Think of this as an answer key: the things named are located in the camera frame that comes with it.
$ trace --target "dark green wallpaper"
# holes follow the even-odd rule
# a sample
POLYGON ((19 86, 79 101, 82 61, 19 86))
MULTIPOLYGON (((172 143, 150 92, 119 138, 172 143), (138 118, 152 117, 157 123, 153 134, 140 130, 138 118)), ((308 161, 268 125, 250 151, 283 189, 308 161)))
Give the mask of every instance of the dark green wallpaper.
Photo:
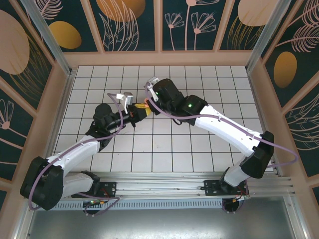
POLYGON ((37 109, 52 65, 7 1, 0 3, 0 77, 37 109))
POLYGON ((319 174, 319 85, 286 114, 286 120, 308 177, 319 174))
POLYGON ((0 190, 0 212, 1 212, 1 208, 2 208, 2 205, 4 203, 4 200, 5 200, 5 197, 6 197, 6 191, 0 190))
POLYGON ((274 34, 273 34, 272 37, 270 38, 270 40, 269 40, 268 44, 266 45, 266 47, 265 47, 263 53, 261 54, 261 57, 262 57, 262 58, 264 58, 264 56, 265 56, 265 54, 267 53, 267 51, 268 51, 270 45, 273 43, 273 39, 274 39, 275 36, 278 34, 280 28, 282 27, 283 23, 285 22, 287 16, 289 15, 289 13, 290 13, 291 9, 293 8, 293 6, 295 5, 295 3, 296 3, 296 0, 292 0, 292 1, 290 2, 289 7, 288 7, 288 9, 287 9, 285 15, 284 15, 283 18, 281 19, 281 21, 280 21, 280 23, 279 23, 279 25, 278 25, 276 31, 274 32, 274 34))
POLYGON ((11 180, 33 117, 0 89, 0 178, 11 180))
POLYGON ((252 50, 274 8, 274 1, 235 0, 220 50, 252 50))
POLYGON ((105 51, 154 51, 153 0, 90 0, 105 51))
POLYGON ((197 1, 196 5, 183 0, 162 2, 164 51, 213 49, 225 0, 197 1))
POLYGON ((283 107, 319 70, 319 2, 305 0, 265 66, 283 107))
POLYGON ((35 2, 63 52, 97 51, 80 0, 35 2))

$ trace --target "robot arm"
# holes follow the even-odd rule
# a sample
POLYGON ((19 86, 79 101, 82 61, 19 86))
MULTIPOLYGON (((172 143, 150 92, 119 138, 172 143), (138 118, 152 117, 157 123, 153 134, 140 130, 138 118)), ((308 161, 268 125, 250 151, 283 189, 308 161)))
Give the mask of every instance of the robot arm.
MULTIPOLYGON (((184 97, 170 79, 159 80, 158 78, 152 78, 149 83, 148 89, 152 93, 153 101, 162 111, 177 117, 197 115, 217 116, 216 119, 200 117, 186 120, 181 119, 180 122, 186 122, 192 126, 197 126, 216 134, 237 147, 245 155, 245 158, 241 162, 224 172, 215 190, 229 194, 234 187, 237 187, 247 178, 261 178, 263 176, 273 155, 273 147, 259 142, 256 138, 274 142, 274 136, 270 132, 266 131, 264 134, 259 134, 258 132, 249 130, 225 117, 205 100, 193 95, 184 97), (240 130, 230 126, 221 120, 222 118, 232 122, 238 128, 250 132, 253 137, 249 137, 240 130)), ((122 111, 123 125, 131 123, 135 127, 135 124, 143 120, 151 111, 156 115, 160 114, 150 102, 148 102, 149 108, 141 107, 141 104, 132 104, 133 96, 131 93, 118 94, 117 98, 122 100, 124 104, 124 111, 122 111)), ((88 171, 82 171, 73 176, 67 176, 67 174, 85 158, 105 148, 111 139, 101 141, 94 139, 110 136, 112 134, 111 131, 115 130, 120 125, 120 122, 119 112, 113 113, 108 104, 97 106, 90 129, 76 145, 88 139, 93 140, 82 143, 73 150, 69 150, 70 148, 66 149, 64 152, 68 151, 68 153, 64 157, 59 158, 41 177, 35 187, 32 201, 45 210, 50 210, 62 197, 79 192, 89 192, 90 195, 96 195, 100 190, 100 179, 96 175, 88 171)), ((20 194, 28 198, 35 179, 43 168, 53 160, 56 160, 64 152, 47 159, 41 157, 35 158, 28 169, 20 194)))
MULTIPOLYGON (((216 188, 216 190, 229 192, 233 187, 237 187, 247 178, 262 178, 273 155, 274 148, 258 141, 257 138, 274 142, 274 135, 272 133, 266 131, 260 134, 259 132, 247 129, 218 112, 198 96, 191 95, 184 97, 170 79, 159 80, 154 77, 148 81, 147 88, 151 92, 153 102, 158 108, 173 116, 177 116, 179 119, 180 117, 198 115, 216 116, 215 118, 199 117, 180 119, 179 121, 187 122, 192 126, 212 132, 238 148, 244 154, 245 157, 241 162, 226 170, 219 182, 219 188, 216 188), (243 133, 239 128, 249 132, 252 137, 243 133)), ((156 115, 160 113, 150 102, 148 104, 156 115)))
MULTIPOLYGON (((131 93, 117 94, 117 98, 122 100, 124 105, 123 126, 131 123, 135 127, 136 123, 144 119, 151 111, 148 108, 141 107, 141 104, 132 104, 133 95, 131 93)), ((43 159, 35 158, 27 171, 24 182, 20 189, 20 194, 29 197, 31 188, 36 177, 50 162, 58 158, 58 161, 47 170, 41 177, 34 190, 32 201, 45 210, 53 208, 61 198, 74 195, 80 192, 88 192, 90 195, 96 195, 101 189, 100 178, 95 174, 82 171, 76 175, 67 176, 67 174, 84 159, 103 150, 111 139, 94 140, 110 136, 113 130, 120 125, 121 119, 119 112, 113 113, 108 104, 100 104, 95 109, 93 122, 85 136, 73 146, 65 151, 43 159)))

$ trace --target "black mounting bracket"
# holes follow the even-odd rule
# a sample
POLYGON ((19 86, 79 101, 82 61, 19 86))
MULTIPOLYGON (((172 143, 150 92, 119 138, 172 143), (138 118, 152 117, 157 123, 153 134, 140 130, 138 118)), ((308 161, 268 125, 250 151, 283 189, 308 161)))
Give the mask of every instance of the black mounting bracket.
POLYGON ((245 192, 246 190, 246 183, 245 181, 241 182, 238 187, 233 187, 228 192, 225 192, 220 187, 220 180, 205 180, 204 187, 200 189, 205 191, 206 196, 236 196, 240 195, 240 189, 245 192))
MULTIPOLYGON (((87 194, 89 196, 94 196, 94 197, 101 197, 101 198, 113 198, 115 197, 116 194, 116 182, 100 182, 99 184, 99 190, 97 190, 96 194, 94 192, 83 192, 84 194, 87 194)), ((78 195, 78 194, 73 194, 71 196, 72 198, 83 198, 83 196, 78 195)))

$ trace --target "white tile floor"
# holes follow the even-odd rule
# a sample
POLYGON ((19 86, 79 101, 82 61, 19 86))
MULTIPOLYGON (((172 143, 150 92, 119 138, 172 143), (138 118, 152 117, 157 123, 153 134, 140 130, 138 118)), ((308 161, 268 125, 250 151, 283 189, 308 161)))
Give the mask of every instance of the white tile floor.
MULTIPOLYGON (((55 153, 83 137, 98 104, 110 103, 116 111, 107 93, 132 92, 137 102, 143 102, 145 82, 153 76, 171 78, 185 96, 197 95, 239 124, 262 132, 245 67, 80 66, 55 153)), ((136 128, 127 125, 102 152, 73 171, 222 172, 242 157, 206 130, 185 123, 178 126, 163 115, 151 114, 136 128)))

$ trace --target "metal floor panel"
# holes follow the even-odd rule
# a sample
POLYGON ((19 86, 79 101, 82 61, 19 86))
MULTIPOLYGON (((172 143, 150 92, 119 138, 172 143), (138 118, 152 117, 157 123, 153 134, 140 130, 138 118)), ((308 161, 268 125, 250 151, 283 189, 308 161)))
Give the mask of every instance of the metal floor panel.
POLYGON ((29 239, 294 239, 282 198, 253 198, 236 214, 221 208, 36 211, 29 239))

